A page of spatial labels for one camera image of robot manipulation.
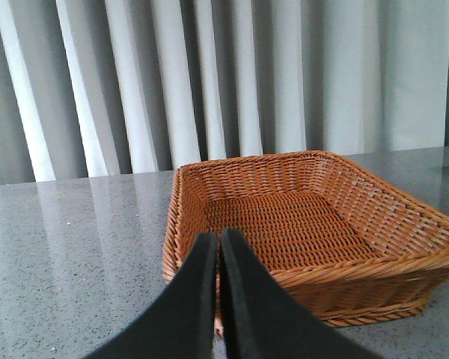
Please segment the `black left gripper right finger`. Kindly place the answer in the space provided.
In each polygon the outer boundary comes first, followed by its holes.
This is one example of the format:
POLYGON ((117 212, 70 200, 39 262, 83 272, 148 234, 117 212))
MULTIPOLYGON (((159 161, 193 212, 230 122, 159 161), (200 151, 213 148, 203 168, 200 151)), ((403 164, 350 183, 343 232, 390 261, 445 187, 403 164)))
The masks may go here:
POLYGON ((221 235, 220 301, 229 358, 377 358, 298 304, 255 256, 244 235, 221 235))

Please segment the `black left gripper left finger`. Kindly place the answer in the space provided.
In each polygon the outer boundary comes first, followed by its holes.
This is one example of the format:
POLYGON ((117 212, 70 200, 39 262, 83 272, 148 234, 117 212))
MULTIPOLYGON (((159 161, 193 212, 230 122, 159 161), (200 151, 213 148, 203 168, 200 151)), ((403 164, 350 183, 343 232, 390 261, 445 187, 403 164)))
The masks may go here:
POLYGON ((88 358, 211 358, 217 235, 201 233, 162 294, 88 358))

